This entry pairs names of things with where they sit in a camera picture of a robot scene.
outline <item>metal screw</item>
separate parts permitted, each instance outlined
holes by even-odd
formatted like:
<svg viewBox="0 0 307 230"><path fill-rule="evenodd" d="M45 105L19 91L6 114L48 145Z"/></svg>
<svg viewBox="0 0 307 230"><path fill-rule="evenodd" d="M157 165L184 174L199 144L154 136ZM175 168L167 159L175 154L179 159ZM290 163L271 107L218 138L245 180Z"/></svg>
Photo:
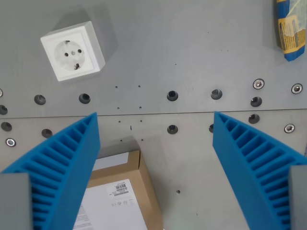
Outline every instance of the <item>metal screw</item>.
<svg viewBox="0 0 307 230"><path fill-rule="evenodd" d="M292 124L288 124L284 127L285 133L292 133L295 130L295 126Z"/></svg>
<svg viewBox="0 0 307 230"><path fill-rule="evenodd" d="M14 147L16 145L16 141L13 138L7 138L5 142L7 146L10 146L10 147Z"/></svg>
<svg viewBox="0 0 307 230"><path fill-rule="evenodd" d="M264 87L264 80L261 78L256 79L253 83L253 87L256 90L262 89Z"/></svg>
<svg viewBox="0 0 307 230"><path fill-rule="evenodd" d="M294 86L292 86L291 92L294 94L298 94L303 90L303 86L299 83L295 84Z"/></svg>

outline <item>electrical socket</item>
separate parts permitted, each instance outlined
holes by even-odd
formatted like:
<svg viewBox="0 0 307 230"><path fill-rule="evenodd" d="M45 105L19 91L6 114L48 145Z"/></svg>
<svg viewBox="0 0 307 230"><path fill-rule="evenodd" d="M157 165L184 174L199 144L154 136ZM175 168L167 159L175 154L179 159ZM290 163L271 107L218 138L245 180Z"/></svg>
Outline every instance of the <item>electrical socket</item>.
<svg viewBox="0 0 307 230"><path fill-rule="evenodd" d="M106 64L91 21L41 37L58 81L99 72Z"/></svg>

